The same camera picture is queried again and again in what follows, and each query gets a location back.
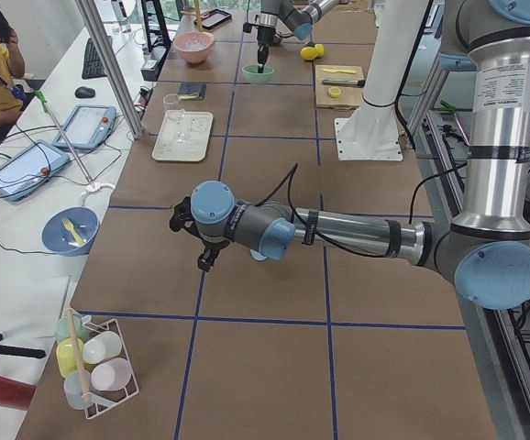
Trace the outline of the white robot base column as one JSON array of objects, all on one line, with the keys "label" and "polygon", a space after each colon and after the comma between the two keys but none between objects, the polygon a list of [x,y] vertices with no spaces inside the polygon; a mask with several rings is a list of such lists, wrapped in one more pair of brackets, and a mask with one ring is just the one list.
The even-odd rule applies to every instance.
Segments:
[{"label": "white robot base column", "polygon": [[391,0],[384,5],[359,108],[335,120],[340,160],[401,161],[395,110],[408,61],[432,8],[429,0]]}]

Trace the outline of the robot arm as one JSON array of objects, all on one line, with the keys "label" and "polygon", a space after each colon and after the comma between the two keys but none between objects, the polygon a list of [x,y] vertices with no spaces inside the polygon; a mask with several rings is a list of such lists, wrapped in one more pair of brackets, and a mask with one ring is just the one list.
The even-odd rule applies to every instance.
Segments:
[{"label": "robot arm", "polygon": [[258,73],[264,73],[269,58],[269,48],[273,43],[277,22],[280,20],[299,40],[305,40],[312,32],[313,24],[332,8],[339,0],[315,0],[305,8],[298,10],[291,1],[262,1],[254,26],[257,28]]},{"label": "robot arm", "polygon": [[449,225],[295,208],[267,197],[237,199],[220,181],[200,183],[170,221],[204,243],[210,270],[231,243],[282,259],[292,242],[376,259],[406,259],[450,281],[491,310],[530,300],[530,224],[524,198],[530,162],[530,1],[448,1],[441,55],[476,71],[461,210]]}]

